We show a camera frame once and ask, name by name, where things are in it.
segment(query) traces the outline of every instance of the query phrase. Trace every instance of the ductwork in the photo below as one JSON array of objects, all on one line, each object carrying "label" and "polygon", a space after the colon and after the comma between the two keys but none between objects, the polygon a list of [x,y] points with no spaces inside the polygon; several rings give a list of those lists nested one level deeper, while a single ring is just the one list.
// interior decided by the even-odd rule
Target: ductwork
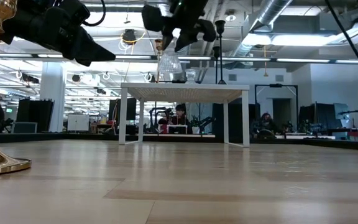
[{"label": "ductwork", "polygon": [[[274,21],[280,16],[284,9],[291,4],[292,0],[264,0],[261,3],[259,12],[255,15],[256,18],[253,20],[253,15],[247,16],[244,24],[249,33],[250,31],[267,27],[267,31],[271,31],[273,28]],[[253,45],[245,45],[240,43],[237,48],[230,54],[231,57],[245,57],[253,48]],[[242,62],[232,62],[224,65],[226,69],[235,68],[249,68],[250,64]]]}]

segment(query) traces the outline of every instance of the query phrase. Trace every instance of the ceiling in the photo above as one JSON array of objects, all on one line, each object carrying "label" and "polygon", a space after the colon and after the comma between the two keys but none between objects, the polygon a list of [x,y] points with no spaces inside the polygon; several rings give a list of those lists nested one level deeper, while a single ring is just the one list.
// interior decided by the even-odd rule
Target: ceiling
[{"label": "ceiling", "polygon": [[[99,0],[84,1],[86,4],[99,4]],[[149,4],[163,4],[166,1],[149,0]],[[219,9],[216,4],[226,2]],[[338,12],[347,12],[357,8],[356,1],[331,0]],[[97,27],[86,27],[86,30],[93,37],[94,41],[115,54],[135,54],[135,55],[155,55],[155,39],[162,38],[157,32],[149,32],[144,29],[142,16],[139,13],[144,1],[113,1],[106,0],[106,4],[114,4],[114,10],[120,12],[108,12],[104,22]],[[206,15],[204,19],[215,21],[225,19],[225,12],[228,9],[234,10],[236,20],[226,22],[225,32],[223,34],[223,52],[225,55],[239,46],[244,38],[244,21],[247,15],[259,10],[261,0],[210,0],[205,7]],[[131,12],[127,13],[128,6],[131,6]],[[101,8],[92,7],[91,17],[88,22],[96,22],[101,17]],[[312,0],[294,0],[282,13],[284,16],[297,17],[316,17],[326,12],[324,1]],[[134,29],[138,38],[133,47],[125,47],[121,42],[121,34],[126,29]],[[211,55],[212,47],[218,43],[204,43],[202,35],[198,37],[199,41],[190,46],[189,55]],[[0,44],[0,53],[23,53],[23,54],[53,54],[37,44],[26,40],[15,38],[11,45]],[[294,47],[266,45],[263,47],[255,46],[250,53],[254,57],[280,57],[280,58],[354,58],[349,47],[345,44],[336,47]],[[62,62],[62,66],[67,71],[67,113],[72,111],[82,112],[100,112],[105,113],[108,110],[108,100],[119,96],[119,89],[109,90],[107,95],[96,93],[92,87],[93,83],[72,81],[73,75],[99,76],[99,81],[95,85],[103,87],[119,87],[122,82],[146,82],[149,72],[155,73],[157,64],[155,62],[135,63],[135,62],[93,62],[90,67],[79,65],[75,62]],[[289,71],[297,68],[299,64],[290,63],[272,63],[268,67],[287,68]],[[254,63],[254,69],[265,67],[264,63]],[[18,71],[29,74],[41,80],[42,62],[32,60],[4,60],[0,59],[0,96],[2,101],[8,105],[17,105],[17,101],[23,97],[39,97],[39,85],[24,83],[19,78]],[[88,86],[89,89],[80,89],[79,87]]]}]

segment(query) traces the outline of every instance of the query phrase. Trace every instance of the white column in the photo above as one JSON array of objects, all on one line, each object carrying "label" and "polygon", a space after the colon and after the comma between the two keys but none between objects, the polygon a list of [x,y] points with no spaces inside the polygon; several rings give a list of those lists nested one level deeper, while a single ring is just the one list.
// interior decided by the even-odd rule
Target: white column
[{"label": "white column", "polygon": [[248,91],[242,91],[242,145],[249,147],[249,107]]},{"label": "white column", "polygon": [[223,103],[223,133],[224,143],[229,143],[229,103],[225,101]]},{"label": "white column", "polygon": [[60,62],[42,64],[40,100],[51,99],[53,112],[49,131],[63,131],[63,114],[65,112],[66,73]]},{"label": "white column", "polygon": [[127,131],[127,103],[128,88],[121,88],[121,109],[119,112],[119,137],[118,143],[125,145],[125,136]]},{"label": "white column", "polygon": [[144,100],[140,99],[140,109],[139,109],[139,133],[138,140],[139,142],[143,141],[143,123],[144,123]]}]

